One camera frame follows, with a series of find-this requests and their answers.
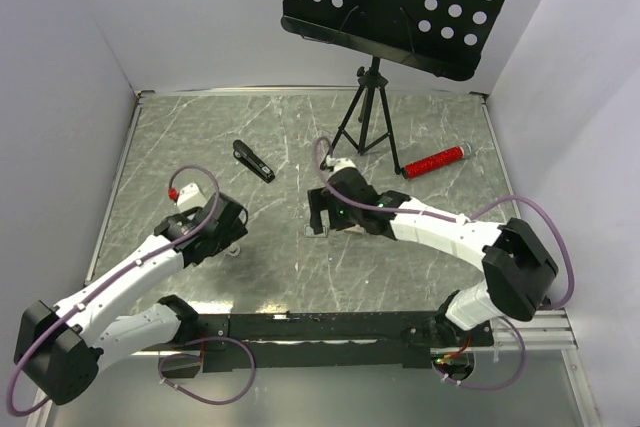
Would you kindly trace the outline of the white stapler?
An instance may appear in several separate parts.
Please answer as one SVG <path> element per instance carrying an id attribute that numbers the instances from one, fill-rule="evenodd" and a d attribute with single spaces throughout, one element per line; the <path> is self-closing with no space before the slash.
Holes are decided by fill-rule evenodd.
<path id="1" fill-rule="evenodd" d="M 233 244 L 224 250 L 224 254 L 227 256 L 236 257 L 240 254 L 240 251 L 240 247 L 236 244 Z"/>

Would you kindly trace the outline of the white staple box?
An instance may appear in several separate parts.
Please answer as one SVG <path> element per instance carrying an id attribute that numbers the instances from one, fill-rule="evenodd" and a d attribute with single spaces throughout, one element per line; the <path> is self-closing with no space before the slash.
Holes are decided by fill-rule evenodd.
<path id="1" fill-rule="evenodd" d="M 351 233 L 351 234 L 358 234 L 358 235 L 365 235 L 366 234 L 366 230 L 363 227 L 360 226 L 352 226 L 349 228 L 346 228 L 343 230 L 344 233 Z"/>

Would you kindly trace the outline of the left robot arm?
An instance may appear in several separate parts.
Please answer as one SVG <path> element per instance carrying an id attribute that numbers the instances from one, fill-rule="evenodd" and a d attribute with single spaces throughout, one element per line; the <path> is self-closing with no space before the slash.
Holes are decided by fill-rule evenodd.
<path id="1" fill-rule="evenodd" d="M 130 354 L 160 344 L 184 349 L 199 315 L 168 295 L 147 310 L 128 308 L 153 286 L 233 247 L 247 233 L 248 212 L 220 194 L 163 219 L 143 243 L 97 281 L 49 306 L 34 302 L 21 317 L 14 362 L 56 405 L 79 397 L 98 374 Z"/>

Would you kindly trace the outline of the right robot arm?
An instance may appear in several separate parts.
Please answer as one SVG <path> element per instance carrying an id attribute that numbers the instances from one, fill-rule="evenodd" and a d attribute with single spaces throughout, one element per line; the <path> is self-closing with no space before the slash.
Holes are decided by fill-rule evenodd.
<path id="1" fill-rule="evenodd" d="M 528 322 L 543 307 L 558 266 L 530 225 L 471 220 L 435 209 L 408 194 L 377 192 L 353 166 L 335 169 L 324 187 L 307 192 L 316 234 L 360 227 L 366 233 L 448 254 L 483 275 L 438 308 L 438 337 L 458 345 L 472 329 L 498 317 Z M 321 215 L 329 217 L 323 224 Z"/>

